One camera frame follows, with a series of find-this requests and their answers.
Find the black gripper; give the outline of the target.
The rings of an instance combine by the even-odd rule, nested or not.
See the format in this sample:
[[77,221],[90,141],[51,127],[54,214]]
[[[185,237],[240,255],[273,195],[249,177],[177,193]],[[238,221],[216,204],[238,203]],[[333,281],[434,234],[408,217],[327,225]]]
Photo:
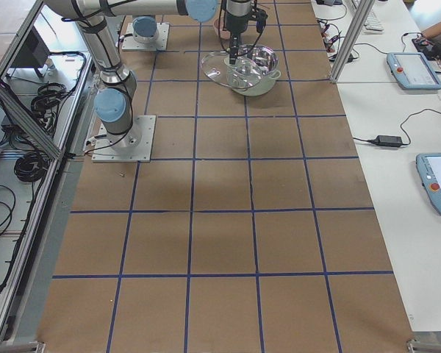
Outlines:
[[251,2],[249,0],[226,0],[223,2],[223,9],[225,10],[224,26],[230,32],[229,64],[234,65],[241,45],[241,33],[246,31],[248,26]]

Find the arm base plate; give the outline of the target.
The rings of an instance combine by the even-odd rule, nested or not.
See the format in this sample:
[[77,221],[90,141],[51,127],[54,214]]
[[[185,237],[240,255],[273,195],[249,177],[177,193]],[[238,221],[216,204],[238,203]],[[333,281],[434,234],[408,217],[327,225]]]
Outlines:
[[92,152],[95,163],[131,163],[151,161],[151,151],[156,126],[155,115],[138,115],[133,118],[132,128],[127,135],[107,134],[103,123],[98,133],[105,137],[98,139]]
[[133,23],[130,22],[121,49],[123,51],[165,51],[168,44],[169,29],[169,23],[157,23],[154,36],[142,36],[136,33],[133,29]]

